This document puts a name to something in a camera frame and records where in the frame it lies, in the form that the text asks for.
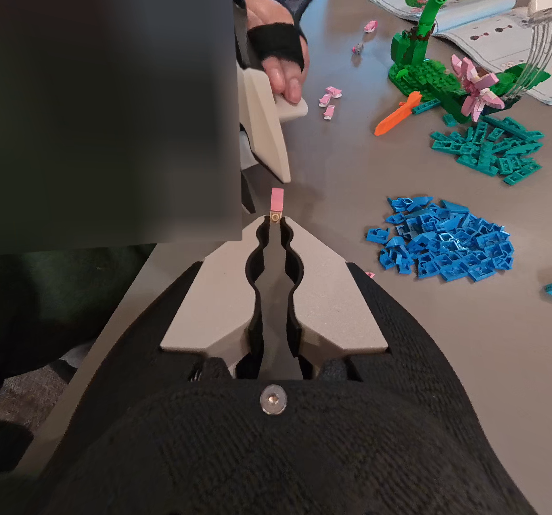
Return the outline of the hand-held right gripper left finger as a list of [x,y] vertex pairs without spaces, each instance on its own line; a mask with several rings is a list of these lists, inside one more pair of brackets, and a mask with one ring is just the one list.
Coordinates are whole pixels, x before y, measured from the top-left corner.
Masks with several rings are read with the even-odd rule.
[[256,281],[265,270],[268,216],[208,255],[170,323],[165,352],[221,358],[236,378],[258,378],[264,354],[263,319]]

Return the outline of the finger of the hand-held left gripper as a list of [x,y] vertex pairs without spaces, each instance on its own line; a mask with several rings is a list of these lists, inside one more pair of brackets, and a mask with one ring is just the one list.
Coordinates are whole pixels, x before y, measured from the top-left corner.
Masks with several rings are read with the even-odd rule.
[[281,183],[291,181],[288,154],[268,76],[253,68],[237,68],[239,122],[252,157]]
[[306,101],[301,98],[297,104],[292,104],[283,95],[276,95],[276,111],[281,123],[302,118],[308,113]]

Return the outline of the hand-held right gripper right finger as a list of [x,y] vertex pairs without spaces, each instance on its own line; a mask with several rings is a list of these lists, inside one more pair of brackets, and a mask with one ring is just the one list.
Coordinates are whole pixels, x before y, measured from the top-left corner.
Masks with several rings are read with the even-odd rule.
[[280,220],[280,238],[293,282],[287,343],[303,379],[314,378],[328,360],[384,353],[388,343],[352,270],[361,285],[372,279],[289,217]]

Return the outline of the orange lego piece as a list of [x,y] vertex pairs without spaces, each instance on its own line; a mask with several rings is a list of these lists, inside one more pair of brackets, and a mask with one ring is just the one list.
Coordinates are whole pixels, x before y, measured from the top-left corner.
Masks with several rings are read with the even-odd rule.
[[422,93],[420,91],[413,91],[409,94],[405,102],[400,102],[396,111],[392,112],[389,116],[381,120],[376,125],[374,130],[375,136],[381,136],[386,134],[399,123],[404,121],[408,116],[412,114],[414,108],[418,107],[422,101]]

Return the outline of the green lego model with flower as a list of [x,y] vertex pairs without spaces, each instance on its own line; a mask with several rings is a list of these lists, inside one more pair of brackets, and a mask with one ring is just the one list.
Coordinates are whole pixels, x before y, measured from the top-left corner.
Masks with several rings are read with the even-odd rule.
[[460,123],[477,122],[485,112],[510,107],[521,93],[511,90],[525,81],[526,64],[491,70],[489,63],[452,56],[450,66],[427,57],[429,40],[444,24],[445,9],[467,0],[403,0],[417,23],[392,38],[388,77],[404,95],[419,92],[420,102],[434,100]]

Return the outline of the pile of blue lego pieces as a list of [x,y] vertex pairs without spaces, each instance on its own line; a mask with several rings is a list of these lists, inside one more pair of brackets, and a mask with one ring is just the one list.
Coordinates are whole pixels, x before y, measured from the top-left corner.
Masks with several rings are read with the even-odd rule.
[[431,196],[388,198],[392,214],[384,227],[369,228],[366,242],[378,245],[384,270],[445,283],[474,283],[512,270],[514,246],[503,226],[451,201]]

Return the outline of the pile of teal lego pieces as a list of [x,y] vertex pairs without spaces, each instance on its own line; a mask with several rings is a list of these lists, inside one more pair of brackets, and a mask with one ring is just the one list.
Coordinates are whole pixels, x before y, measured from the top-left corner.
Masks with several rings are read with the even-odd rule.
[[528,130],[511,117],[483,116],[465,132],[433,132],[431,149],[451,156],[473,171],[500,179],[512,187],[542,169],[535,160],[545,134]]

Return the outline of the person's left hand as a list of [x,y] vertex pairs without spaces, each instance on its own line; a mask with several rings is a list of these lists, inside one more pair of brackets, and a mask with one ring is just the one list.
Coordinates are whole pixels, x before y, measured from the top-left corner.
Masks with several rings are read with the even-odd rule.
[[[247,7],[247,28],[275,24],[278,22],[292,24],[293,15],[276,0],[245,0]],[[262,61],[264,72],[269,78],[272,92],[280,94],[291,104],[298,104],[302,97],[302,86],[307,77],[310,56],[308,44],[300,37],[304,68],[300,65],[270,56]]]

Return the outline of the person's dark green pants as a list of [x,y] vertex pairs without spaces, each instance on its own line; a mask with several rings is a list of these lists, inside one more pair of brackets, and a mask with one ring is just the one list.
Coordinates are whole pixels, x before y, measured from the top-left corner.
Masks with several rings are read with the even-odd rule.
[[96,339],[156,244],[1,256],[1,382]]

